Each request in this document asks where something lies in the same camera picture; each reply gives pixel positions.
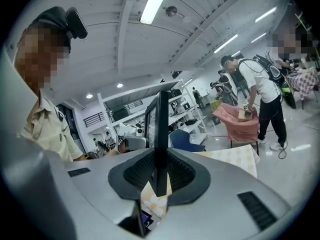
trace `checkered tablecloth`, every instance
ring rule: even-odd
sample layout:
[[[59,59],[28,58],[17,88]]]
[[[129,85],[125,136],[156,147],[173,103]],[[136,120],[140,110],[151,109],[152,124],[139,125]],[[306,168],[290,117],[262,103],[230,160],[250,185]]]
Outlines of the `checkered tablecloth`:
[[[288,76],[287,80],[291,88],[299,92],[301,101],[308,96],[315,85],[320,86],[317,74],[311,71],[302,72],[296,76]]]

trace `blue chair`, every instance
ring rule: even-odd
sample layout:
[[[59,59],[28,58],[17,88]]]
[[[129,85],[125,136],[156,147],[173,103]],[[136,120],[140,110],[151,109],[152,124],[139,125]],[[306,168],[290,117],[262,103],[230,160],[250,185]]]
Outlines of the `blue chair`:
[[[176,129],[169,134],[171,145],[175,149],[185,150],[189,152],[206,151],[206,146],[190,143],[190,135],[184,130]]]

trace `tablecloth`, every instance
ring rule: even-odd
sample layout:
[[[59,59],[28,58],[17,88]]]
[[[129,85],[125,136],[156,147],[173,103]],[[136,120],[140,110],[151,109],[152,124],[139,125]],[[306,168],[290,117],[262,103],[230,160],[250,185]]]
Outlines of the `tablecloth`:
[[[312,71],[300,72],[296,76],[287,76],[286,79],[291,88],[299,92],[301,101],[308,96],[315,85],[320,86],[317,74]]]
[[[250,144],[223,150],[197,152],[197,154],[240,167],[257,178],[256,163],[259,162],[260,158]],[[141,206],[148,207],[161,219],[166,214],[167,198],[172,194],[169,175],[167,175],[166,187],[166,195],[164,196],[157,197],[149,182],[141,192]]]
[[[222,98],[211,101],[210,106],[212,108],[212,111],[215,112],[222,102]]]

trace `white ceiling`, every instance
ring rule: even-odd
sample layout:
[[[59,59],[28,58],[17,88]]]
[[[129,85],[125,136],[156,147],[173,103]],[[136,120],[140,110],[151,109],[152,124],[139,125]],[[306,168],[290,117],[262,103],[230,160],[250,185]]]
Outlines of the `white ceiling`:
[[[72,40],[67,68],[59,70],[47,90],[56,101],[74,98],[82,105],[90,92],[106,96],[116,85],[138,88],[160,82],[160,73],[197,70],[210,60],[233,54],[264,32],[272,33],[285,13],[288,0],[164,0],[178,13],[167,17],[159,9],[152,25],[139,22],[147,0],[33,0],[8,38],[15,44],[23,29],[53,6],[76,7],[87,27],[85,39]],[[277,6],[272,15],[255,19]],[[238,34],[213,55],[212,50]]]

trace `pink chair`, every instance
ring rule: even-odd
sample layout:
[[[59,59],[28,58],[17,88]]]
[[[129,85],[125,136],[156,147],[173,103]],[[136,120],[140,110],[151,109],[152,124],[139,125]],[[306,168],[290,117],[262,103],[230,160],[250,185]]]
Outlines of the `pink chair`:
[[[230,140],[231,148],[232,141],[256,142],[256,152],[259,155],[258,130],[260,125],[257,111],[255,110],[253,112],[252,120],[247,122],[238,122],[240,110],[241,109],[238,107],[221,103],[221,105],[212,114],[225,124],[227,138]]]

